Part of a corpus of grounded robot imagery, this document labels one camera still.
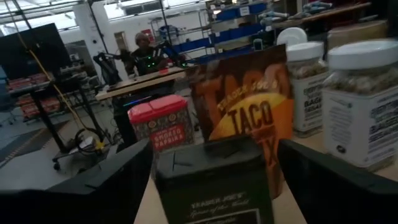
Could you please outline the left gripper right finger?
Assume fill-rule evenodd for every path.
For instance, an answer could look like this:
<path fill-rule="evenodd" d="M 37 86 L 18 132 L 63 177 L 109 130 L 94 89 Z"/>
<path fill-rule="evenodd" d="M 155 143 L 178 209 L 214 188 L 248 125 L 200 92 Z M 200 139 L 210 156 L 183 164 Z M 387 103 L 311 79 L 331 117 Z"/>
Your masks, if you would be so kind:
<path fill-rule="evenodd" d="M 308 224 L 398 224 L 398 182 L 289 139 L 277 158 Z"/>

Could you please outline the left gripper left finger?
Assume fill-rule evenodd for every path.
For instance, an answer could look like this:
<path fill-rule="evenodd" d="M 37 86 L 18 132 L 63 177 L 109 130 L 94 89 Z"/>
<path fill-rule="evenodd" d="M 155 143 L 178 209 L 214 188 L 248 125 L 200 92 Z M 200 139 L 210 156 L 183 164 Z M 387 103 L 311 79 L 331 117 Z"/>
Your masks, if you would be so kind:
<path fill-rule="evenodd" d="M 148 139 L 46 190 L 0 190 L 0 224 L 133 224 L 152 166 Z"/>

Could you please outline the everything bagel seasoning jar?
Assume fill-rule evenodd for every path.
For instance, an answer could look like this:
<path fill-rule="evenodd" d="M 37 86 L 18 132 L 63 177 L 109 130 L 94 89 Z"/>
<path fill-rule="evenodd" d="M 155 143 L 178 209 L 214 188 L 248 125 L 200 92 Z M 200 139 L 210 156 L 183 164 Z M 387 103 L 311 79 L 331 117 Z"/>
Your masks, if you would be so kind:
<path fill-rule="evenodd" d="M 322 129 L 322 87 L 329 75 L 323 60 L 323 42 L 311 41 L 286 48 L 294 98 L 293 129 L 296 136 L 306 138 Z"/>
<path fill-rule="evenodd" d="M 398 40 L 375 39 L 328 51 L 323 145 L 356 167 L 378 170 L 398 153 Z"/>

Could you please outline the green black pepper tin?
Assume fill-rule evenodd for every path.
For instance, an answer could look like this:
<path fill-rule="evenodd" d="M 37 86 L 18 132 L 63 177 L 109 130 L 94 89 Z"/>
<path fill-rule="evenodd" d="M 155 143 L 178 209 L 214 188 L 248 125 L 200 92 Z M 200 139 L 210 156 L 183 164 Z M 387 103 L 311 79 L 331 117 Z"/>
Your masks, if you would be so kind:
<path fill-rule="evenodd" d="M 263 151 L 250 136 L 159 154 L 155 185 L 169 224 L 274 224 Z"/>

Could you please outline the orange taco seasoning packet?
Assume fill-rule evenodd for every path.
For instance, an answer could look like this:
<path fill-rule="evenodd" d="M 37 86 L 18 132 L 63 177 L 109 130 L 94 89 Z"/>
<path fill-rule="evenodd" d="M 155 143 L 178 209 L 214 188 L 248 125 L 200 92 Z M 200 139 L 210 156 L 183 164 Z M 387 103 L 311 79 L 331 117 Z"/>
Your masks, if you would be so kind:
<path fill-rule="evenodd" d="M 280 139 L 293 135 L 294 99 L 284 45 L 213 60 L 185 71 L 205 140 L 252 136 L 263 151 L 270 195 L 282 193 Z"/>

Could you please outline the smoked paprika tin red lid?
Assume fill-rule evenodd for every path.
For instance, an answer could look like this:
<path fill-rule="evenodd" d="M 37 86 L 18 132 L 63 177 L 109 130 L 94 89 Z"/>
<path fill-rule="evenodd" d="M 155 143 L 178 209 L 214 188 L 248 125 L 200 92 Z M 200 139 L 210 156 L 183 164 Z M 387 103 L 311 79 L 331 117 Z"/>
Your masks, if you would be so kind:
<path fill-rule="evenodd" d="M 150 176 L 153 179 L 162 151 L 195 142 L 188 101 L 180 95 L 167 95 L 133 106 L 127 115 L 136 138 L 151 141 L 154 158 Z"/>

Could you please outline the red storage bins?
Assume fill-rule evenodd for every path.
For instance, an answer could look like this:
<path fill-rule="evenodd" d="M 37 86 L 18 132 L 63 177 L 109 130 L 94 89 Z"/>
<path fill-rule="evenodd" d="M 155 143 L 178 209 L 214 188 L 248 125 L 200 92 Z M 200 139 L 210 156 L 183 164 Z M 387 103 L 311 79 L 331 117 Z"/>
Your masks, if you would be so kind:
<path fill-rule="evenodd" d="M 40 85 L 46 84 L 48 78 L 42 74 L 36 74 L 28 76 L 27 78 L 18 78 L 15 80 L 8 80 L 6 84 L 6 90 L 9 93 L 14 93 L 19 90 L 27 90 L 29 87 L 39 87 Z M 22 111 L 22 116 L 24 119 L 33 119 L 39 117 L 39 109 L 34 103 L 33 98 L 29 92 L 24 92 L 22 94 L 18 93 L 16 96 L 16 104 L 20 107 Z M 60 110 L 60 100 L 56 94 L 44 93 L 44 95 L 39 96 L 40 104 L 47 113 L 54 113 Z"/>

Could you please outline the background wooden desk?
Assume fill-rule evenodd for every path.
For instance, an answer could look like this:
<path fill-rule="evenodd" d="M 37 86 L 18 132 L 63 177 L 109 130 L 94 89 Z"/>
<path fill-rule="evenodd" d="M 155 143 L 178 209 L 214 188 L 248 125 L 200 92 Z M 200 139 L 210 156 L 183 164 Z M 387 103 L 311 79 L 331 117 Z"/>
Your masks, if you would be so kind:
<path fill-rule="evenodd" d="M 108 98 L 130 93 L 136 90 L 140 90 L 142 88 L 168 82 L 177 78 L 183 78 L 184 76 L 185 71 L 183 68 L 166 68 L 158 72 L 121 81 L 112 86 L 106 86 L 98 92 L 95 98 L 98 101 L 103 101 Z"/>

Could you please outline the black flat screen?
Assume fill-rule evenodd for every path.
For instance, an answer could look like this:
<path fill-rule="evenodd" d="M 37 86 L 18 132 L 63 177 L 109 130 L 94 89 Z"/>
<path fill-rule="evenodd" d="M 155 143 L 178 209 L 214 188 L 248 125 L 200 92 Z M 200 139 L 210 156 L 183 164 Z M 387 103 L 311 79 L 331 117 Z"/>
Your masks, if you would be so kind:
<path fill-rule="evenodd" d="M 0 37 L 0 67 L 10 80 L 42 70 L 57 73 L 71 64 L 54 23 Z"/>

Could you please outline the person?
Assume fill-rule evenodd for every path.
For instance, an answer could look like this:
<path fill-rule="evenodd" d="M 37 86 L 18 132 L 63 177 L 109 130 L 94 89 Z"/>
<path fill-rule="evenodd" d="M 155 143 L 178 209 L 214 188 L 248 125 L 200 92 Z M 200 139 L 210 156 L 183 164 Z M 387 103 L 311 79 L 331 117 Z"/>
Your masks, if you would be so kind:
<path fill-rule="evenodd" d="M 122 61 L 128 75 L 135 74 L 135 68 L 137 74 L 143 76 L 168 66 L 167 60 L 163 56 L 154 56 L 155 48 L 150 45 L 150 39 L 147 35 L 142 32 L 137 33 L 135 43 L 137 45 L 135 51 L 121 50 Z"/>

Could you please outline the white round container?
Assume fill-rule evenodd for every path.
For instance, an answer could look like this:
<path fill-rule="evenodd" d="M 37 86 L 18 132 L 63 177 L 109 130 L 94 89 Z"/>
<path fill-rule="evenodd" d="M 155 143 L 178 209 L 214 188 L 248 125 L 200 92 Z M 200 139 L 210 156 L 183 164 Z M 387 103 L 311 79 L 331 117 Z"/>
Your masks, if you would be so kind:
<path fill-rule="evenodd" d="M 289 27 L 284 29 L 276 40 L 277 45 L 285 44 L 286 46 L 302 44 L 308 42 L 307 33 L 299 27 Z"/>

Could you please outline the background wooden table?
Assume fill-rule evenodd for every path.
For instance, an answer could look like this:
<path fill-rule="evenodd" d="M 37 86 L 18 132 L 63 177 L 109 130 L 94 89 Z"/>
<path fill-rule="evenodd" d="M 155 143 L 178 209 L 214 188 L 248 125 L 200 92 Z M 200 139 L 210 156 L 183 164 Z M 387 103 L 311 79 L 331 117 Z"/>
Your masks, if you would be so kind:
<path fill-rule="evenodd" d="M 327 11 L 309 16 L 309 17 L 304 17 L 302 19 L 291 19 L 291 20 L 287 20 L 284 22 L 273 23 L 271 25 L 271 27 L 273 29 L 281 29 L 281 28 L 286 28 L 286 27 L 299 26 L 306 22 L 317 21 L 317 20 L 324 19 L 327 17 L 335 16 L 338 14 L 343 14 L 346 12 L 354 12 L 354 11 L 357 11 L 360 9 L 364 9 L 365 7 L 369 7 L 371 4 L 372 4 L 371 2 L 364 2 L 364 3 L 356 3 L 353 5 L 349 5 L 349 6 L 338 7 L 336 9 L 330 9 L 330 10 L 327 10 Z"/>

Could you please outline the blue storage bins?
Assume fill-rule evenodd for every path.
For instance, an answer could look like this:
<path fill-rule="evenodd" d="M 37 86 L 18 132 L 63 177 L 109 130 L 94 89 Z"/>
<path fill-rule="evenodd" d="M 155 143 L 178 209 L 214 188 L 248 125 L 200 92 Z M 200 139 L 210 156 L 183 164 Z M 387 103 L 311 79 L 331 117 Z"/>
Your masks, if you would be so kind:
<path fill-rule="evenodd" d="M 242 4 L 214 1 L 206 6 L 208 20 L 200 26 L 202 38 L 174 45 L 172 50 L 184 56 L 187 63 L 206 63 L 250 52 L 250 40 L 263 30 L 259 15 L 267 9 L 265 0 L 247 0 Z"/>

